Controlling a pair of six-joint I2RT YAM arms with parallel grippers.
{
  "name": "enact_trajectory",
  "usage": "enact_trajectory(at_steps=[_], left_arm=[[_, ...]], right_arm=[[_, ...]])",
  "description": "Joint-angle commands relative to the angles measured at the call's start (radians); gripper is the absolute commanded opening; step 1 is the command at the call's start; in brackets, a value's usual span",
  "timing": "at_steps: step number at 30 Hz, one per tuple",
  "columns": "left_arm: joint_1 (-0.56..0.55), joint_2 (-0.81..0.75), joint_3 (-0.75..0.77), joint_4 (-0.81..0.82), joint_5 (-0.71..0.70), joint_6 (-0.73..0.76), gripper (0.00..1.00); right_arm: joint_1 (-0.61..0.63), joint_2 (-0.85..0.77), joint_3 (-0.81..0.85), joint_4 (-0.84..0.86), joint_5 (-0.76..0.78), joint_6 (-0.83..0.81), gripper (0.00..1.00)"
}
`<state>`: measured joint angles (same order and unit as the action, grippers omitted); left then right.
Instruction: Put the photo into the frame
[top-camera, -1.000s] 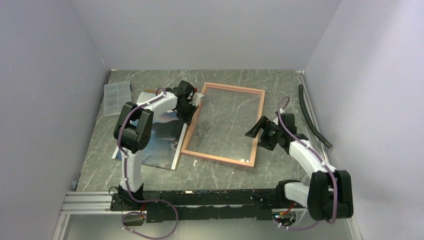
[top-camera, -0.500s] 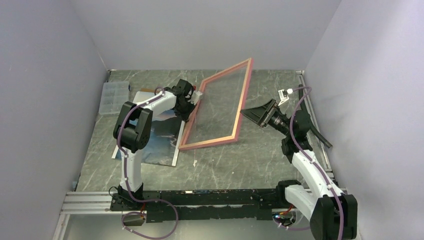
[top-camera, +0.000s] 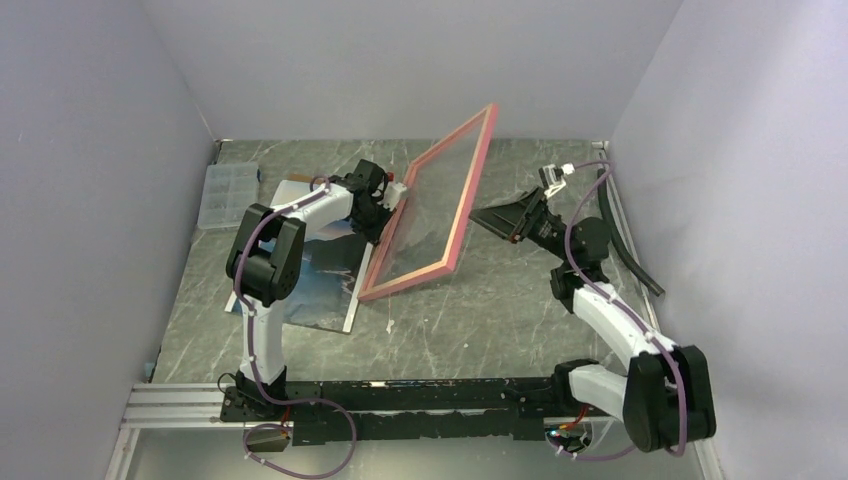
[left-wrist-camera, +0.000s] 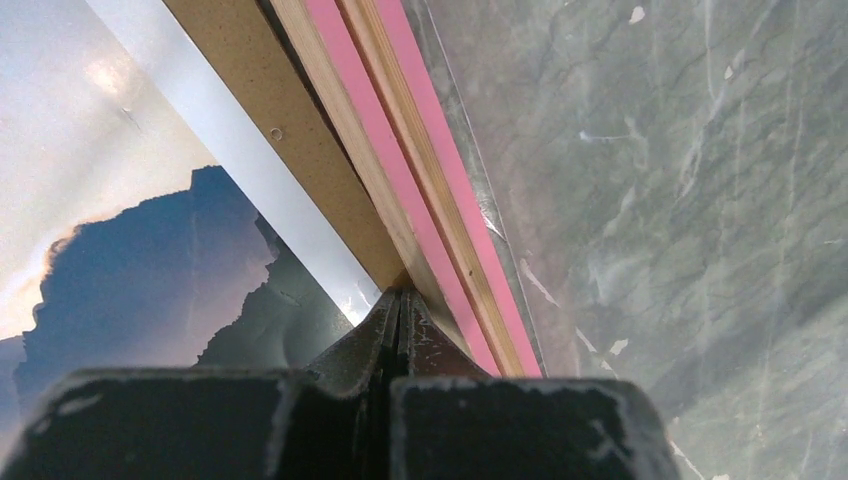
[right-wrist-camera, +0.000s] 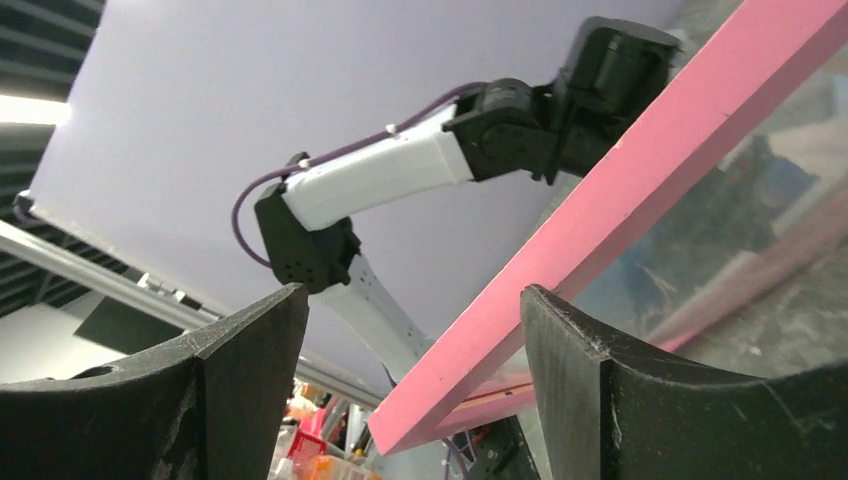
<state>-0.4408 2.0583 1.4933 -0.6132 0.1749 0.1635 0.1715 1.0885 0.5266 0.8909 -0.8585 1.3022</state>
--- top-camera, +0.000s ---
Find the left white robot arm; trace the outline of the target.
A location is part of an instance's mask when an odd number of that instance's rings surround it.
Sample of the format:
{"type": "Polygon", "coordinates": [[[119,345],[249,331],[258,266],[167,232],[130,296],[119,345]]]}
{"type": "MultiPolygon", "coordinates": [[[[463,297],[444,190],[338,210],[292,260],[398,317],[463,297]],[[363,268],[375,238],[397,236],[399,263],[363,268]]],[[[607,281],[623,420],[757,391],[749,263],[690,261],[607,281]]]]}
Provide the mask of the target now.
{"type": "Polygon", "coordinates": [[[308,236],[345,221],[353,233],[376,245],[407,193],[407,186],[389,172],[360,160],[343,176],[312,178],[306,192],[287,202],[247,207],[225,272],[244,322],[236,388],[260,419],[278,417],[288,401],[283,321],[273,306],[295,290],[308,236]]]}

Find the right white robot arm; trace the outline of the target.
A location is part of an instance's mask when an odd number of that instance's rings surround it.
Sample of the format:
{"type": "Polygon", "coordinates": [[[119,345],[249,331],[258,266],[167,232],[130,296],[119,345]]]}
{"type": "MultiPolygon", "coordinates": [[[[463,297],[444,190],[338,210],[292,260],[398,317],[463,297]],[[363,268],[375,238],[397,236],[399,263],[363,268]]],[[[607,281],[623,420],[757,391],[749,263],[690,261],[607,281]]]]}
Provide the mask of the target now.
{"type": "Polygon", "coordinates": [[[556,366],[549,391],[555,410],[572,415],[596,407],[621,421],[643,452],[678,454],[685,444],[715,435],[705,354],[662,335],[621,299],[602,269],[613,240],[605,219],[568,224],[550,211],[541,188],[469,217],[503,240],[530,240],[562,259],[550,273],[553,298],[589,325],[626,369],[617,374],[588,359],[556,366]]]}

